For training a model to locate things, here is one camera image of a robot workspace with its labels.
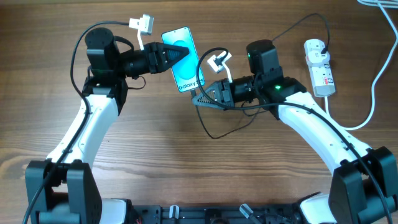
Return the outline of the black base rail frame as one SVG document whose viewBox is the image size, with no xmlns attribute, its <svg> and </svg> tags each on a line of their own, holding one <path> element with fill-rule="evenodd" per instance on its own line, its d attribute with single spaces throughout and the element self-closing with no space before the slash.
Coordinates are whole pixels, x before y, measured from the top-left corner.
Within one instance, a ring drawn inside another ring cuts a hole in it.
<svg viewBox="0 0 398 224">
<path fill-rule="evenodd" d="M 265 206 L 219 206 L 219 207 L 161 207 L 132 206 L 126 218 L 136 224 L 212 224 L 212 223 L 264 223 L 299 224 L 306 219 L 297 204 L 282 203 Z"/>
</svg>

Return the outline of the white charger adapter plug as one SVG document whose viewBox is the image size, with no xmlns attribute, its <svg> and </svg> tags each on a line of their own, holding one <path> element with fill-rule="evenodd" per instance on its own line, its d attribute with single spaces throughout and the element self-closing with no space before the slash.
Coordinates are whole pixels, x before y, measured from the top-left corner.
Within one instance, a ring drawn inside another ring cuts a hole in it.
<svg viewBox="0 0 398 224">
<path fill-rule="evenodd" d="M 330 61 L 330 54 L 328 52 L 322 53 L 319 49 L 307 49 L 306 62 L 310 67 L 317 67 Z"/>
</svg>

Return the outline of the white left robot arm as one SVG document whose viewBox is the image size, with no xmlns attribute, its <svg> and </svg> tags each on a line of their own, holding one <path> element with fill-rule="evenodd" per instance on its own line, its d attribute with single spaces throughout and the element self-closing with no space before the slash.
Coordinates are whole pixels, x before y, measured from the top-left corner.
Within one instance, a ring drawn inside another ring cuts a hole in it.
<svg viewBox="0 0 398 224">
<path fill-rule="evenodd" d="M 182 46 L 151 42 L 120 52 L 124 38 L 108 22 L 89 26 L 80 36 L 90 61 L 81 105 L 59 145 L 25 170 L 28 207 L 24 223 L 139 223 L 129 199 L 103 198 L 92 173 L 98 149 L 126 102 L 127 78 L 162 73 L 189 55 Z"/>
</svg>

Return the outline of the white power strip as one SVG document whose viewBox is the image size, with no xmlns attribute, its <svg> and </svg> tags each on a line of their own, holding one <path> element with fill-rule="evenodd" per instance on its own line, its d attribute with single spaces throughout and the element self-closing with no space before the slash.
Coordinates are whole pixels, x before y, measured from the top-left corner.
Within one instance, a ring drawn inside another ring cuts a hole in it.
<svg viewBox="0 0 398 224">
<path fill-rule="evenodd" d="M 325 48 L 325 43 L 319 39 L 309 39 L 304 43 L 303 46 L 306 57 L 307 49 L 319 49 L 323 51 Z M 312 82 L 313 93 L 316 97 L 323 98 L 335 93 L 336 88 L 331 73 L 330 61 L 317 67 L 310 67 L 308 65 L 308 69 Z"/>
</svg>

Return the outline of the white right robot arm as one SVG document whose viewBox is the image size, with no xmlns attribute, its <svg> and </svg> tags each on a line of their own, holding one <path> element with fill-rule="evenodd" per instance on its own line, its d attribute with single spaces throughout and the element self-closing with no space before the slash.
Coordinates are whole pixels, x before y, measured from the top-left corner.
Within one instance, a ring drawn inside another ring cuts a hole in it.
<svg viewBox="0 0 398 224">
<path fill-rule="evenodd" d="M 373 149 L 358 140 L 315 102 L 296 79 L 285 77 L 270 40 L 247 48 L 251 75 L 226 78 L 200 88 L 195 106 L 235 110 L 258 100 L 259 107 L 290 126 L 315 150 L 331 172 L 328 194 L 297 204 L 302 223 L 373 223 L 397 211 L 397 164 L 386 147 Z"/>
</svg>

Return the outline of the Galaxy S25 smartphone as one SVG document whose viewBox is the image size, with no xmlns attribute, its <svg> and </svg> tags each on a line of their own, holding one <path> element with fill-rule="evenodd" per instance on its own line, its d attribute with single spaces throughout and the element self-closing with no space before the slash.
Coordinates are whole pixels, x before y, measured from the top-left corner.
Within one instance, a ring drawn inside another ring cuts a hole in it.
<svg viewBox="0 0 398 224">
<path fill-rule="evenodd" d="M 181 27 L 164 32 L 161 38 L 165 44 L 189 49 L 189 54 L 172 66 L 172 73 L 177 90 L 183 93 L 197 88 L 196 69 L 198 65 L 198 55 L 190 28 Z"/>
</svg>

